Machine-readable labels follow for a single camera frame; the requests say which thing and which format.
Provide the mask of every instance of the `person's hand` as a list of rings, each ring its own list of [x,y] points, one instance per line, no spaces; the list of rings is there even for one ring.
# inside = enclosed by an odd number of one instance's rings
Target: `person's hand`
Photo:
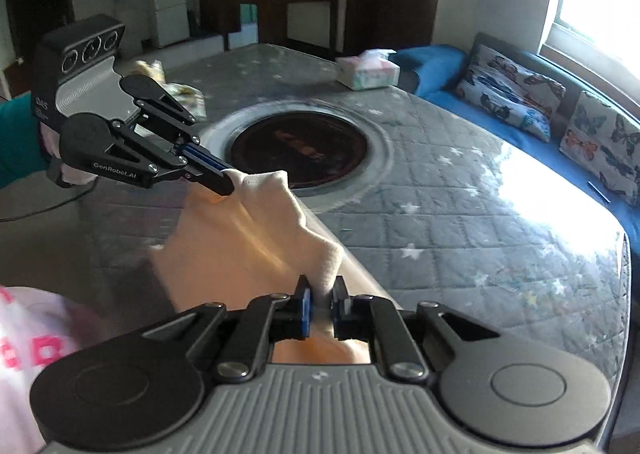
[[[314,337],[276,345],[274,361],[368,362],[365,344],[338,342],[318,322],[335,276],[352,295],[388,297],[380,285],[287,189],[286,173],[247,176],[226,171],[236,187],[220,197],[192,185],[165,246],[152,251],[156,274],[178,311],[220,301],[243,309],[254,297],[293,293],[305,274],[314,289]]]
[[[45,124],[40,124],[40,135],[47,153],[52,157],[60,158],[60,135]],[[97,177],[96,174],[69,167],[66,163],[62,163],[60,169],[62,181],[70,185],[86,185]]]

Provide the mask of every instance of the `teal fabric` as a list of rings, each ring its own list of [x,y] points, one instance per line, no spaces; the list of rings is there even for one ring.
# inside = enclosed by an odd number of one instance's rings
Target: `teal fabric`
[[[425,97],[430,93],[454,88],[465,73],[465,52],[448,44],[433,44],[399,50],[389,56],[401,73],[415,73],[417,80],[411,88],[414,95]]]
[[[31,115],[31,95],[0,105],[0,189],[47,167],[40,122]]]

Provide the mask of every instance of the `tissue box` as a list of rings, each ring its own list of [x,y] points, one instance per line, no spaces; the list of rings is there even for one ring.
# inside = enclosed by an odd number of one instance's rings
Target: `tissue box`
[[[338,57],[335,62],[340,66],[338,81],[355,91],[398,84],[400,67],[390,60]]]

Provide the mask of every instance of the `floor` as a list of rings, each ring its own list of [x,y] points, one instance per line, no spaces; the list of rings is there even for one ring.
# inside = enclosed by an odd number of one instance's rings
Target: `floor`
[[[636,334],[629,381],[607,452],[640,453],[640,334]]]
[[[257,42],[257,25],[245,25],[230,34],[230,46]],[[134,59],[116,63],[122,74],[137,59],[161,60],[166,71],[223,52],[221,36],[174,44],[152,50]],[[78,203],[12,222],[2,219],[25,215],[73,198],[81,190],[64,190],[51,183],[45,173],[32,174],[0,190],[0,284],[54,291],[100,309],[99,296],[88,282],[90,263],[87,235],[78,214]]]

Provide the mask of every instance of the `cloth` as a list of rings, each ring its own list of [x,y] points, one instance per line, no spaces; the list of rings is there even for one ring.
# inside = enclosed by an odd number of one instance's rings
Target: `cloth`
[[[31,115],[31,94],[0,104],[0,189],[49,166],[39,126]]]
[[[44,124],[40,125],[40,134],[47,153],[53,157],[60,158],[60,135]],[[62,180],[71,185],[87,185],[98,177],[97,174],[86,173],[69,167],[66,163],[62,164],[61,173]]]
[[[144,60],[137,60],[132,73],[146,75],[155,80],[169,95],[176,99],[182,107],[193,115],[197,121],[207,119],[207,110],[205,108],[202,91],[187,86],[186,84],[167,83],[161,61],[155,60],[150,64]],[[136,126],[136,133],[141,137],[148,137],[153,134],[142,126]]]
[[[220,301],[245,308],[268,293],[293,293],[301,274],[321,306],[343,275],[351,295],[388,294],[287,187],[287,173],[247,175],[229,170],[235,190],[220,197],[191,187],[178,226],[152,261],[178,311]],[[338,342],[325,322],[306,341],[276,344],[274,362],[369,362],[362,342]]]
[[[0,287],[0,453],[33,454],[44,446],[29,407],[36,376],[82,345],[63,297],[34,288]]]
[[[389,56],[401,69],[399,88],[403,73],[415,73],[417,80],[409,91],[417,97],[442,90],[455,88],[460,77],[465,74],[467,56],[462,50],[448,44],[431,44],[398,50]]]
[[[594,174],[604,188],[640,205],[640,124],[606,99],[583,91],[560,152]]]
[[[484,45],[471,57],[456,94],[500,120],[548,142],[565,88]]]

